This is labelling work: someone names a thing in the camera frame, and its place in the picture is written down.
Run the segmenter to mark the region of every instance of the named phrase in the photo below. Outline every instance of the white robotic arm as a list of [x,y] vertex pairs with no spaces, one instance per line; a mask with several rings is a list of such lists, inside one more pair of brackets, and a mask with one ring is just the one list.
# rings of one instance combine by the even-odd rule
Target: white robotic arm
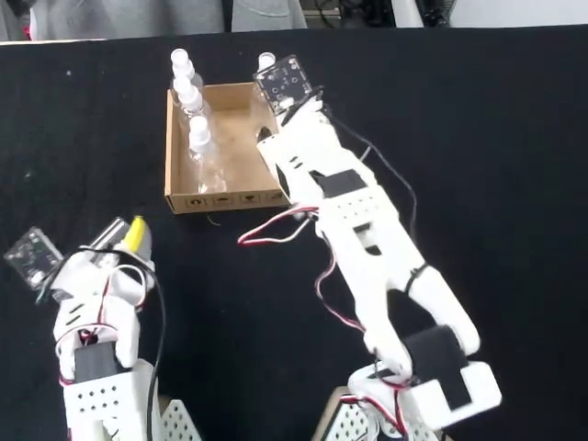
[[[281,113],[277,122],[278,133],[260,141],[258,150],[292,204],[318,208],[316,233],[354,296],[367,350],[395,382],[412,382],[400,393],[407,419],[438,429],[498,405],[501,393],[488,365],[466,359],[480,347],[476,327],[414,246],[373,173],[341,147],[320,98]],[[429,311],[436,327],[402,341],[388,315],[391,289]],[[435,353],[439,347],[449,353]],[[380,375],[367,367],[349,386],[355,395],[379,396],[393,414],[394,400],[380,390]]]
[[[148,439],[153,366],[138,358],[137,318],[154,283],[150,273],[141,269],[154,270],[145,222],[136,218],[113,249],[119,253],[73,254],[51,282],[51,289],[61,296],[53,335],[73,441]],[[122,263],[125,256],[134,265]],[[152,399],[153,440],[159,441],[156,386]]]

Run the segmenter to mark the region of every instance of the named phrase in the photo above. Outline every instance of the open cardboard box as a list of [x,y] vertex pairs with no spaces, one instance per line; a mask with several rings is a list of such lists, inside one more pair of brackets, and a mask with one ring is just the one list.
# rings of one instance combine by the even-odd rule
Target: open cardboard box
[[[208,85],[203,96],[212,109],[210,126],[220,152],[227,192],[199,194],[182,136],[182,115],[167,93],[164,195],[174,214],[288,205],[257,151],[250,118],[253,83]],[[270,127],[275,121],[269,121]]]

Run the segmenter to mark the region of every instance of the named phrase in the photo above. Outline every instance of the bottle cap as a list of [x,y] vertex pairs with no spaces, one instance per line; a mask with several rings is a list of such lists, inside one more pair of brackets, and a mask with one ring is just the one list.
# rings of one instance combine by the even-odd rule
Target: bottle cap
[[264,52],[261,55],[259,55],[259,57],[257,58],[257,62],[258,62],[258,68],[257,71],[263,71],[264,69],[267,69],[269,66],[273,66],[274,64],[276,64],[276,55],[274,55],[272,52]]
[[196,116],[190,120],[189,148],[193,152],[207,152],[212,148],[209,122]]
[[178,76],[174,80],[174,90],[185,110],[202,109],[202,94],[185,76]]
[[170,59],[172,60],[174,77],[186,76],[191,80],[196,74],[194,71],[194,64],[192,64],[190,57],[188,57],[187,52],[183,49],[173,50]]

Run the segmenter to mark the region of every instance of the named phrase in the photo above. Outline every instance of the table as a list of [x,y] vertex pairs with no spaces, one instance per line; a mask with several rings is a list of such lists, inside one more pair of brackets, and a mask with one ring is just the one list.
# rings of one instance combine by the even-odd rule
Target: table
[[[239,249],[274,210],[174,217],[163,198],[168,53],[210,83],[246,81],[261,51],[297,53],[340,119],[380,146],[419,197],[418,233],[481,333],[503,405],[456,439],[547,439],[578,430],[577,362],[588,191],[588,28],[285,31],[0,48],[0,250],[31,225],[64,251],[142,213],[167,298],[161,393],[205,439],[310,439],[334,387],[371,361],[312,293],[327,253]],[[351,149],[362,146],[343,138]],[[409,199],[368,160],[402,213]],[[285,224],[277,233],[286,232]],[[55,305],[0,266],[3,439],[61,440]],[[347,307],[341,276],[325,286]],[[426,318],[394,311],[402,333]],[[158,306],[141,315],[153,359]]]

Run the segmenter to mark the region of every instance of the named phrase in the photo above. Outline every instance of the plastic bottle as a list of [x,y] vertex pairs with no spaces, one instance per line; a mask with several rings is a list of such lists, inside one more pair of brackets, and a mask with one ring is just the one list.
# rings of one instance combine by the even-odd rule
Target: plastic bottle
[[196,115],[210,117],[209,103],[204,100],[198,88],[192,85],[186,77],[179,76],[174,80],[174,90],[177,93],[179,106],[188,119]]
[[202,77],[194,70],[194,64],[190,61],[187,52],[183,49],[175,49],[172,51],[170,58],[172,60],[174,78],[184,76],[202,92],[204,82],[202,81]]
[[[264,52],[257,58],[257,71],[261,72],[264,69],[274,65],[276,63],[276,55],[271,52]],[[259,88],[259,85],[255,84],[251,95],[251,121],[255,130],[255,137],[258,138],[259,132],[263,127],[273,125],[274,114],[272,109],[267,103],[266,96]]]
[[219,151],[212,139],[206,118],[196,116],[190,120],[188,154],[198,183],[198,193],[227,191]]

